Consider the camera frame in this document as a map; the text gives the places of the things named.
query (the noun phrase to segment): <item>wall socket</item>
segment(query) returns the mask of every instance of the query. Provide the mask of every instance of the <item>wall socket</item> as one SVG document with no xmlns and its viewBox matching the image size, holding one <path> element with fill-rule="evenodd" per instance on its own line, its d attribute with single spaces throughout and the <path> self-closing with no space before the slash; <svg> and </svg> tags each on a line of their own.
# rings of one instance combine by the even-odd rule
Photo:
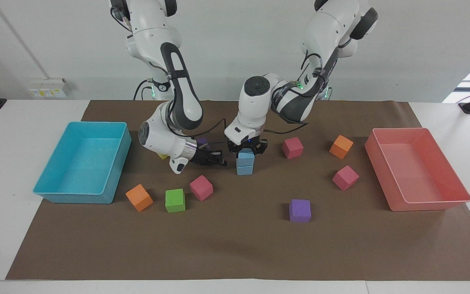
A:
<svg viewBox="0 0 470 294">
<path fill-rule="evenodd" d="M 68 98 L 69 87 L 64 78 L 32 79 L 28 91 L 34 98 Z"/>
</svg>

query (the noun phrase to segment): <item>green cube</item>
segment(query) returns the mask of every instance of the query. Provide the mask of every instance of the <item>green cube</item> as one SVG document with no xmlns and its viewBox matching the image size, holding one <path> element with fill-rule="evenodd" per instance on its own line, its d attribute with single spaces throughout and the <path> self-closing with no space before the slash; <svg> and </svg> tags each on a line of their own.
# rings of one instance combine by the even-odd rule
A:
<svg viewBox="0 0 470 294">
<path fill-rule="evenodd" d="M 166 191 L 166 210 L 168 212 L 184 212 L 186 210 L 183 189 Z"/>
</svg>

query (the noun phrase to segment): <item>orange cube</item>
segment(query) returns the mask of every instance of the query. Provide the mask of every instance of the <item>orange cube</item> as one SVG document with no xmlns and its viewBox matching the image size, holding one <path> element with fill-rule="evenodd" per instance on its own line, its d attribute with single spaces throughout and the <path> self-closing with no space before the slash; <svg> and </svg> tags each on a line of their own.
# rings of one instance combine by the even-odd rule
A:
<svg viewBox="0 0 470 294">
<path fill-rule="evenodd" d="M 353 146 L 353 141 L 341 135 L 336 138 L 335 143 L 333 143 L 330 149 L 330 153 L 340 159 L 343 159 L 349 152 L 349 149 L 351 149 L 351 146 Z"/>
<path fill-rule="evenodd" d="M 150 195 L 141 184 L 126 192 L 126 196 L 138 212 L 142 212 L 142 210 L 153 203 Z"/>
</svg>

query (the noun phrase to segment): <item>plastic container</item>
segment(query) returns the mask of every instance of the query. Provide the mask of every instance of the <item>plastic container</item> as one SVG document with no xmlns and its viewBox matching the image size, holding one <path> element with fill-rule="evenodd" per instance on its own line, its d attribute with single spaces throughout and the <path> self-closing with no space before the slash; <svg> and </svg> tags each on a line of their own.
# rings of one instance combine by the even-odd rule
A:
<svg viewBox="0 0 470 294">
<path fill-rule="evenodd" d="M 112 203 L 132 138 L 125 122 L 71 122 L 34 188 L 54 203 Z"/>
<path fill-rule="evenodd" d="M 366 151 L 394 212 L 442 210 L 470 201 L 428 129 L 373 129 Z"/>
</svg>

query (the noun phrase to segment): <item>white table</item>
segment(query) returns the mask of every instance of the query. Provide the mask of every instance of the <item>white table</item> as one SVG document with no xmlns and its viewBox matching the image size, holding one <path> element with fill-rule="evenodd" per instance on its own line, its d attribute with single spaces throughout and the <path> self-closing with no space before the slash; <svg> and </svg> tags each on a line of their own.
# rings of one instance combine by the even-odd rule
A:
<svg viewBox="0 0 470 294">
<path fill-rule="evenodd" d="M 41 197 L 32 193 L 67 123 L 88 101 L 9 100 L 0 110 L 0 292 L 464 294 L 470 282 L 411 281 L 4 281 Z M 470 192 L 470 116 L 455 104 L 411 103 Z"/>
</svg>

